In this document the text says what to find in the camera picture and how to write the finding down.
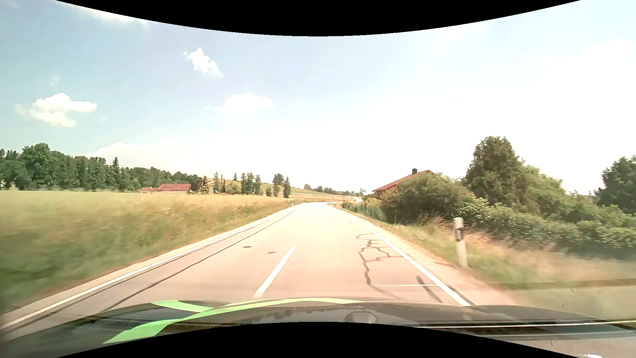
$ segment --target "car hood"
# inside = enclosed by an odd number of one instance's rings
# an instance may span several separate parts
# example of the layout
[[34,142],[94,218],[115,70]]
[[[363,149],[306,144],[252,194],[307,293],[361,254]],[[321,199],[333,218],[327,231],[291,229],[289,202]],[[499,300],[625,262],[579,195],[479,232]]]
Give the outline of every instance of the car hood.
[[526,306],[451,306],[372,297],[300,297],[237,303],[170,300],[105,311],[7,342],[14,357],[73,354],[125,341],[213,327],[274,322],[356,322],[442,329],[497,338],[585,325],[617,333],[606,322]]

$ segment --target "fence post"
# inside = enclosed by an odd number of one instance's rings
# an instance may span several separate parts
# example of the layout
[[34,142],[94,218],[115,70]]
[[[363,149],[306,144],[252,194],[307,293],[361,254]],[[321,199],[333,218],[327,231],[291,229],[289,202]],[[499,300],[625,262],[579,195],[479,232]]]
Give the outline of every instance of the fence post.
[[457,259],[459,264],[468,268],[468,256],[466,255],[466,241],[464,240],[463,230],[464,230],[464,219],[460,217],[456,217],[453,219],[453,223],[455,224],[455,242],[457,243]]

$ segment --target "dashed center line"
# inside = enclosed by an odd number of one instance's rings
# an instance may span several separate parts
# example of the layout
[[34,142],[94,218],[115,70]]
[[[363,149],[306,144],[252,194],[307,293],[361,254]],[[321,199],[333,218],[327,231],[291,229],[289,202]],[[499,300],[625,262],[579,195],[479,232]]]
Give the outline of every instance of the dashed center line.
[[272,284],[272,282],[274,281],[274,278],[276,278],[276,275],[278,275],[278,272],[280,272],[280,269],[282,269],[283,265],[285,265],[285,262],[287,262],[287,260],[289,259],[289,256],[291,256],[294,250],[296,250],[295,246],[289,249],[289,251],[287,252],[287,255],[285,255],[285,257],[283,257],[282,260],[280,260],[278,266],[276,266],[276,268],[272,271],[272,273],[270,273],[270,276],[267,278],[267,280],[265,280],[265,282],[263,282],[263,284],[258,289],[258,291],[256,291],[256,293],[252,296],[252,299],[261,298],[263,293],[265,293],[265,290],[267,290],[267,288]]

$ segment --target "green stripe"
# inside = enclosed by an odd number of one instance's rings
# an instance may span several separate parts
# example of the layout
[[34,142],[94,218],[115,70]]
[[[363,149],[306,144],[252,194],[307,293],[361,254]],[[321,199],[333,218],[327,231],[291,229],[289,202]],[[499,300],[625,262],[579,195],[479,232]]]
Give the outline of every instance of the green stripe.
[[117,343],[117,342],[123,342],[123,341],[138,340],[138,339],[141,339],[141,338],[154,337],[154,336],[157,335],[157,333],[161,332],[167,326],[169,326],[169,325],[171,325],[173,323],[176,323],[176,322],[183,322],[183,321],[187,321],[187,320],[200,319],[200,318],[203,318],[203,317],[209,317],[209,316],[213,316],[213,315],[220,315],[222,313],[228,313],[228,312],[249,310],[251,308],[275,306],[275,305],[278,305],[278,304],[287,304],[287,303],[304,302],[304,301],[318,301],[318,302],[339,303],[339,304],[364,302],[364,301],[356,301],[356,300],[353,300],[353,299],[340,299],[340,298],[295,298],[295,299],[280,299],[280,300],[277,300],[277,301],[245,304],[245,305],[242,305],[242,306],[231,306],[231,307],[225,306],[223,308],[217,308],[215,310],[199,312],[199,313],[196,313],[196,314],[191,315],[189,317],[185,317],[183,319],[159,320],[159,321],[156,321],[156,322],[145,323],[145,324],[142,324],[142,325],[137,326],[135,328],[131,328],[131,329],[128,329],[126,331],[123,331],[120,334],[117,334],[115,337],[113,337],[110,340],[107,340],[106,342],[104,342],[104,344]]
[[174,308],[175,310],[190,312],[205,312],[214,308],[210,306],[199,306],[198,304],[184,303],[176,299],[170,301],[153,302],[153,304],[161,307]]

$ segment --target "road shoulder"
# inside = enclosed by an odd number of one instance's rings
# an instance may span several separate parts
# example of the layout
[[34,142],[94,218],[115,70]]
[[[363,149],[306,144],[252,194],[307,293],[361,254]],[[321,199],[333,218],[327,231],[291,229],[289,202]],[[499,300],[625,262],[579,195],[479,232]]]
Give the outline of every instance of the road shoulder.
[[423,268],[434,274],[444,284],[449,286],[470,303],[480,306],[488,304],[517,305],[515,301],[504,292],[478,280],[470,271],[456,267],[454,264],[434,255],[423,247],[411,243],[405,239],[392,234],[388,229],[365,220],[363,217],[340,210],[347,215],[351,215],[367,225],[379,235],[389,240],[402,252],[411,257]]

